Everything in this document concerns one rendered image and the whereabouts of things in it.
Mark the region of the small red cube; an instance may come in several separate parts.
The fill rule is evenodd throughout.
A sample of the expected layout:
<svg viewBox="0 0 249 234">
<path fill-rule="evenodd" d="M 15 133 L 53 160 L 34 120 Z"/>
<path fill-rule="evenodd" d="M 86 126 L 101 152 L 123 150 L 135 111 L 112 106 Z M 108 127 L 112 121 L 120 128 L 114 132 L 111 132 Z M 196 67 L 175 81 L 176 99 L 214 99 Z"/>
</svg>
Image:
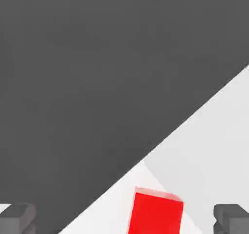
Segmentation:
<svg viewBox="0 0 249 234">
<path fill-rule="evenodd" d="M 136 187 L 127 234 L 180 234 L 183 206 L 174 194 Z"/>
</svg>

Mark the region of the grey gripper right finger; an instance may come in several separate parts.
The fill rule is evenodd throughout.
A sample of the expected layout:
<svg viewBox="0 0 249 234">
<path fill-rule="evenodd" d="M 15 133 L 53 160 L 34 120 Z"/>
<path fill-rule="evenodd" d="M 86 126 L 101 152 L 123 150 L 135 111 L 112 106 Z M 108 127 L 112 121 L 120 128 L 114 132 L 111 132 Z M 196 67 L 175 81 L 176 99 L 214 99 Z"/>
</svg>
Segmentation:
<svg viewBox="0 0 249 234">
<path fill-rule="evenodd" d="M 216 204 L 213 234 L 249 234 L 249 213 L 238 204 Z"/>
</svg>

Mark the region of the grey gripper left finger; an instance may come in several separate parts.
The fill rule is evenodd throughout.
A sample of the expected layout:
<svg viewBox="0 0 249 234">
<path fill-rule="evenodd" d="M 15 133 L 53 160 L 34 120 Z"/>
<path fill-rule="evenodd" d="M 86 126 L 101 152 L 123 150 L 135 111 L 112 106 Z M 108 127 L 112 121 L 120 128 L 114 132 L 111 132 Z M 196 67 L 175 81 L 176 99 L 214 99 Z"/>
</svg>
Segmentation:
<svg viewBox="0 0 249 234">
<path fill-rule="evenodd" d="M 33 204 L 11 204 L 0 213 L 0 234 L 36 234 L 35 218 Z"/>
</svg>

